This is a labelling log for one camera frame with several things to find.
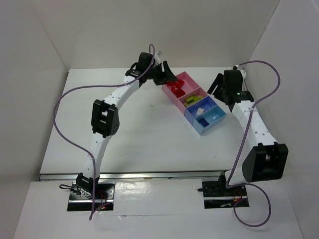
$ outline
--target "black joint housing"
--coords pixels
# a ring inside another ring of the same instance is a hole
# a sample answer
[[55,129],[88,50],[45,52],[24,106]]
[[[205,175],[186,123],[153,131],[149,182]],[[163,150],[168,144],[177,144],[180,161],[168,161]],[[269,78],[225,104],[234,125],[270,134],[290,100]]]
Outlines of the black joint housing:
[[209,94],[228,105],[233,111],[235,103],[254,101],[249,91],[242,91],[243,76],[239,70],[225,70],[224,75],[218,74],[213,84],[207,91]]
[[99,133],[106,138],[115,135],[120,127],[119,112],[115,104],[109,105],[100,100],[93,104],[91,125],[93,133]]
[[[152,62],[153,56],[149,53],[142,52],[139,57],[139,61],[134,63],[131,68],[126,72],[126,76],[138,77],[140,76]],[[151,66],[151,68],[145,73],[145,75],[139,79],[140,87],[146,82],[147,79],[153,79],[155,85],[164,85],[169,82],[178,81],[177,77],[170,70],[167,61],[163,63]]]
[[[100,177],[95,179],[95,186],[98,185],[99,179]],[[76,178],[76,185],[90,194],[93,193],[93,178],[84,177],[83,173],[78,174]]]
[[287,157],[288,148],[284,143],[254,146],[242,165],[245,180],[258,182],[281,179]]

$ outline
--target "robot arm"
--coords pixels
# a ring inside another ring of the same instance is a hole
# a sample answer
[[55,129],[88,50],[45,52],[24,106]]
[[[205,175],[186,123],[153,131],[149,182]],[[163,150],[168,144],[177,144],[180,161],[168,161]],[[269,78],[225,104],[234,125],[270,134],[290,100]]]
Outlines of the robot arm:
[[[153,56],[149,53],[141,53],[139,61],[134,63],[126,72],[121,85],[103,100],[96,100],[93,104],[91,125],[93,130],[90,152],[95,159],[96,178],[98,184],[102,159],[112,136],[118,131],[120,126],[119,110],[124,102],[137,91],[148,79],[153,79],[155,85],[163,85],[168,82],[177,81],[176,76],[171,72],[166,61],[160,62],[161,52],[155,54],[155,63],[147,73],[139,80],[139,77],[150,65]],[[76,185],[91,196],[93,191],[94,165],[90,155],[87,156],[86,163],[81,173],[77,176]]]
[[[288,148],[278,144],[270,134],[256,108],[252,109],[254,99],[249,91],[242,91],[246,73],[242,69],[225,70],[224,75],[218,74],[208,90],[209,94],[229,106],[243,130],[245,130],[250,111],[253,110],[247,140],[251,151],[243,164],[237,167],[229,185],[280,179],[283,175]],[[219,178],[225,189],[231,171],[222,173]]]

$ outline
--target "blue compartment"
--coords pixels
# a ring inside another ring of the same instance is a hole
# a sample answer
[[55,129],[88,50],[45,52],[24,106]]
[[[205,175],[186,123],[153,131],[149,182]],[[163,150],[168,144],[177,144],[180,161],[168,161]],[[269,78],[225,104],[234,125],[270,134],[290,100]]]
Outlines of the blue compartment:
[[216,102],[210,96],[206,96],[195,104],[187,107],[184,116],[193,125],[195,118],[198,117],[196,113],[199,108],[204,109],[204,114],[215,106],[217,106]]
[[193,127],[199,134],[203,134],[220,123],[225,115],[226,113],[219,106],[215,106],[195,118]]

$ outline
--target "black bracket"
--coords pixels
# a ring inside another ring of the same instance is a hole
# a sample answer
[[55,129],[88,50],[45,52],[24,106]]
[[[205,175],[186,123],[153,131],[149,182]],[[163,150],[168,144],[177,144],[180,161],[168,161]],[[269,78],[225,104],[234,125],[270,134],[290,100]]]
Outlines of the black bracket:
[[106,138],[115,135],[120,126],[119,112],[115,104],[109,105],[100,100],[96,100],[93,104],[91,125],[93,133],[99,133]]
[[[153,56],[149,53],[142,52],[139,61],[134,63],[131,68],[126,72],[126,76],[138,77],[150,65]],[[177,77],[170,70],[167,61],[158,65],[152,65],[147,73],[140,79],[140,86],[146,82],[147,79],[153,79],[155,85],[164,85],[168,82],[178,81]]]
[[251,149],[242,165],[247,182],[281,179],[288,157],[288,148],[282,143],[259,144]]
[[202,188],[198,189],[198,192],[203,192],[205,209],[232,208],[237,201],[240,201],[237,205],[238,207],[249,207],[244,186],[226,189],[225,184],[220,179],[219,181],[204,181],[202,186]]
[[249,91],[242,91],[243,76],[239,70],[225,70],[218,74],[207,93],[228,105],[232,112],[235,103],[254,101]]
[[[100,177],[95,179],[95,187],[98,186]],[[90,197],[93,193],[93,178],[87,178],[83,176],[83,173],[79,173],[76,177],[76,185],[83,190],[85,190],[87,193],[90,194]]]

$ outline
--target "green object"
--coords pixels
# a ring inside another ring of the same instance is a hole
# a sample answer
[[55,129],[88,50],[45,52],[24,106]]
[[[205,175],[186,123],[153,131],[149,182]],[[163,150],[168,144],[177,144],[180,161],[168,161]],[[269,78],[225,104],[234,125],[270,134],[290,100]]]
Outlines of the green object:
[[191,96],[191,97],[188,97],[186,99],[186,102],[184,103],[184,106],[185,107],[189,107],[189,106],[193,105],[194,103],[196,103],[197,101],[200,101],[203,98],[204,98],[204,96]]
[[186,99],[186,103],[187,103],[187,104],[190,104],[190,103],[192,103],[193,101],[194,101],[194,96],[188,97],[188,98]]

